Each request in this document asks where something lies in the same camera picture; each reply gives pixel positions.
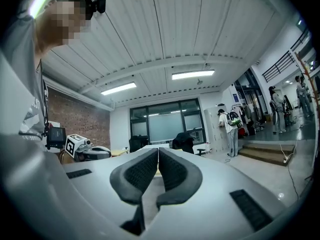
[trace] woman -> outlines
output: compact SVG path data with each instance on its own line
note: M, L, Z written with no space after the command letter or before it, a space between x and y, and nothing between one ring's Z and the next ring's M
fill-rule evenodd
M272 121L273 121L273 134L285 133L285 115L284 115L284 107L283 102L284 99L279 98L279 95L274 91L275 87L270 86L269 92L271 96L270 105L272 108Z

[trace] person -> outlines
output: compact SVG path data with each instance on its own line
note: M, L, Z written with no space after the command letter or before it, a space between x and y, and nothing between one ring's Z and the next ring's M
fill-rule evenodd
M306 85L304 84L302 86L302 80L300 79L300 76L296 76L295 78L296 81L296 92L299 95L299 100L302 103L302 110L304 115L308 118L313 115L311 108L310 108L310 103L308 100L308 94L306 90Z
M41 141L47 123L47 90L41 59L54 47L65 45L92 17L88 0L51 0L33 18L19 13L3 35L1 50L17 77L33 95L34 102L19 130L26 140Z
M271 96L270 105L272 108L272 121L273 134L282 134L286 132L286 124L285 124L285 114L284 114L284 99L281 99L279 95L275 92L274 86L269 87L269 92Z
M238 155L238 127L228 123L228 113L223 109L219 109L219 127L225 127L226 135L228 138L229 157L236 157Z

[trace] cable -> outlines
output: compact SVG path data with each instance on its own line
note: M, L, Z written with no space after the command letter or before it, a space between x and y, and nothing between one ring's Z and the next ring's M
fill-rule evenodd
M281 151L282 151L282 153L283 153L283 155L284 155L284 157L285 157L284 160L285 160L286 162L288 161L288 158L295 153L295 150L296 150L297 145L298 145L298 139L296 140L296 143L295 143L295 146L294 146L294 149L293 149L293 153L291 153L290 155L286 156L286 155L285 155L285 152L282 150L282 146L281 146L281 144L280 144L280 148L281 148ZM297 197L297 201L298 201L298 200L299 200L299 195L298 195L298 192L297 192L297 190L296 190L296 186L295 186L294 179L292 178L291 173L290 173L290 170L289 170L289 163L288 163L288 165L287 165L287 169L288 169L290 178L291 178L291 180L292 180L293 188L294 188L294 191L295 191L295 194L296 194L296 197Z

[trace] person with backpack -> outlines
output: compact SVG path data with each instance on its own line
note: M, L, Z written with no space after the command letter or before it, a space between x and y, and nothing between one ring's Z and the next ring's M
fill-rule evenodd
M285 114L284 114L284 99L281 99L275 92L276 87L270 86L269 92L271 96L270 107L272 110L273 134L286 132Z
M236 112L232 111L230 114L223 109L219 109L219 127L225 127L228 138L229 153L228 157L235 157L238 155L238 124L241 120Z

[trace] black vent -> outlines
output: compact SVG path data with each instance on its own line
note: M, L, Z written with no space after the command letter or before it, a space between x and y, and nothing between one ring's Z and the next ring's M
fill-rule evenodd
M243 189L231 192L230 196L255 231L262 229L272 221L268 214Z
M77 178L90 173L92 173L92 171L90 171L89 169L82 169L82 170L67 172L66 175L68 176L69 179L73 179L73 178Z

